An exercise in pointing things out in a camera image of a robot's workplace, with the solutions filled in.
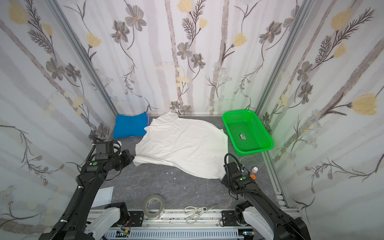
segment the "green basket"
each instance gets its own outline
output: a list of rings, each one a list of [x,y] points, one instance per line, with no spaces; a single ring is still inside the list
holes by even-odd
[[[223,114],[223,122],[238,155],[263,152],[273,148],[273,140],[257,115],[250,110]]]

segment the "white t-shirt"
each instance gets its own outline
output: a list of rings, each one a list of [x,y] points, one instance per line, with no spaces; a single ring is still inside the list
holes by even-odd
[[[147,133],[136,145],[133,163],[162,164],[207,179],[225,175],[224,156],[228,153],[228,136],[213,124],[196,119],[179,118],[168,112],[145,127]]]

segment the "wall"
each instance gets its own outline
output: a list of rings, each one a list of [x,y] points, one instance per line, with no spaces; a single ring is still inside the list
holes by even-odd
[[[0,238],[38,239],[114,116],[44,1],[0,6]]]
[[[120,114],[253,109],[302,1],[60,0]]]
[[[384,3],[315,1],[262,110],[312,239],[382,239]]]

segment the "marble floor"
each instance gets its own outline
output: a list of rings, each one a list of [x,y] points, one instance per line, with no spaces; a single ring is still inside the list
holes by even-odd
[[[210,122],[228,134],[221,117],[179,117]],[[118,140],[122,142],[122,149],[128,149],[134,156],[135,145],[141,139],[142,137],[126,137]],[[254,166],[258,167],[257,184],[277,204],[262,155],[259,153],[238,156],[230,139],[228,139],[228,151],[234,154],[247,169],[251,170]],[[117,173],[110,171],[107,179],[112,178]],[[219,179],[195,177],[176,167],[164,165],[141,164],[136,167],[134,164],[130,164],[115,179],[104,181],[101,188],[112,186],[114,187],[112,202],[125,202],[128,209],[140,209],[145,199],[153,194],[159,194],[163,197],[167,209],[183,209],[186,206],[201,207],[211,204],[218,204],[216,209],[234,209],[236,204],[244,201],[244,198],[240,196],[239,200],[232,198],[228,194],[228,189],[220,183]]]

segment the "paper scrap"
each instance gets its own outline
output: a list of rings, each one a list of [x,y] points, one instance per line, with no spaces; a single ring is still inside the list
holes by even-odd
[[[97,191],[92,207],[110,204],[112,202],[113,187],[101,188]]]

